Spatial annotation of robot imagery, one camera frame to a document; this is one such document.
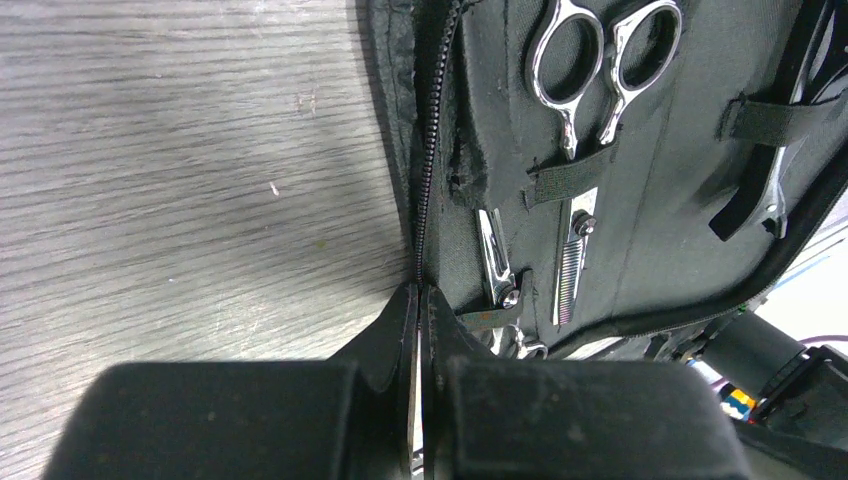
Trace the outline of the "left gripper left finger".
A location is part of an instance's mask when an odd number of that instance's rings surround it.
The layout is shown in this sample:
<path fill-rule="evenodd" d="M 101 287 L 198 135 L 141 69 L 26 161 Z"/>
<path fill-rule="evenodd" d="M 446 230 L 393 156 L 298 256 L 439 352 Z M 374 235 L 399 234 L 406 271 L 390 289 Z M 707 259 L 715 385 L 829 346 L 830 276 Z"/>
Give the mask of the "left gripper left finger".
<path fill-rule="evenodd" d="M 48 479 L 407 479 L 419 291 L 325 360 L 145 362 L 104 370 Z"/>

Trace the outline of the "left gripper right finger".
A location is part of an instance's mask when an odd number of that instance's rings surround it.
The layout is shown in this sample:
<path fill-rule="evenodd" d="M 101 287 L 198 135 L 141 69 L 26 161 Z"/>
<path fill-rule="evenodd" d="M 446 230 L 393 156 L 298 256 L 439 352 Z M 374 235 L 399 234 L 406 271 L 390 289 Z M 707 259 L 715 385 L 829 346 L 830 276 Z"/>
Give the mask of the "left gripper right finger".
<path fill-rule="evenodd" d="M 691 368 L 494 356 L 444 294 L 421 293 L 428 479 L 748 479 L 743 447 Z"/>

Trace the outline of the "black zip tool case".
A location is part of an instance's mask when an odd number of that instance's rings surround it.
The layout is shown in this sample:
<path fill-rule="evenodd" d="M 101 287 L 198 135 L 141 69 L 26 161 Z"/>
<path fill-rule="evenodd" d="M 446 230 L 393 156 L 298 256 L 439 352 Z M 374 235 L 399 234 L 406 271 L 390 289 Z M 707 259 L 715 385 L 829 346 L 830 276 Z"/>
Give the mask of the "black zip tool case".
<path fill-rule="evenodd" d="M 730 102 L 772 85 L 799 1 L 685 1 L 680 51 L 610 147 L 575 166 L 520 62 L 540 1 L 368 1 L 369 72 L 412 279 L 457 314 L 483 303 L 471 212 L 496 207 L 534 272 L 532 317 L 556 356 L 700 324 L 760 298 L 847 190 L 843 100 L 785 171 L 788 230 L 720 240 L 709 221 L 754 144 L 723 140 Z"/>

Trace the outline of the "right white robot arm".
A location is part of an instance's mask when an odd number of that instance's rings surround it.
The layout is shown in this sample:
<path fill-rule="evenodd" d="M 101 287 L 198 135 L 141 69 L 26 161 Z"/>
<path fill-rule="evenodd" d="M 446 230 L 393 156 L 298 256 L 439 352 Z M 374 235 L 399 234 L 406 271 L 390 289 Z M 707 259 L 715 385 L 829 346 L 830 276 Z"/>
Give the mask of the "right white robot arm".
<path fill-rule="evenodd" d="M 651 337 L 645 358 L 701 360 L 725 385 L 754 479 L 847 476 L 847 357 L 808 347 L 751 311 Z"/>

